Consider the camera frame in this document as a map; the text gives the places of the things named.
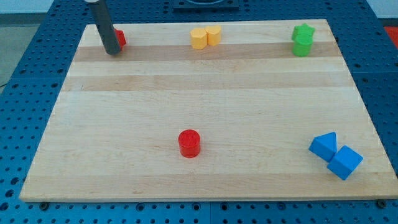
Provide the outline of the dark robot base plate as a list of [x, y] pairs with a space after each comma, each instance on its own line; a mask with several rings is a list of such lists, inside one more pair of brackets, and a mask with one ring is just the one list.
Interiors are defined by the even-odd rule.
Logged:
[[173, 0], [174, 10], [238, 9], [239, 0]]

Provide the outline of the grey cylindrical robot arm stick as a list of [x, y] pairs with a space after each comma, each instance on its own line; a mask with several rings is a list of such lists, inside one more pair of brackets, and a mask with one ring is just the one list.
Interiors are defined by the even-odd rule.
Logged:
[[105, 0], [85, 0], [90, 8], [104, 49], [109, 55], [120, 53], [121, 46], [116, 37], [109, 9]]

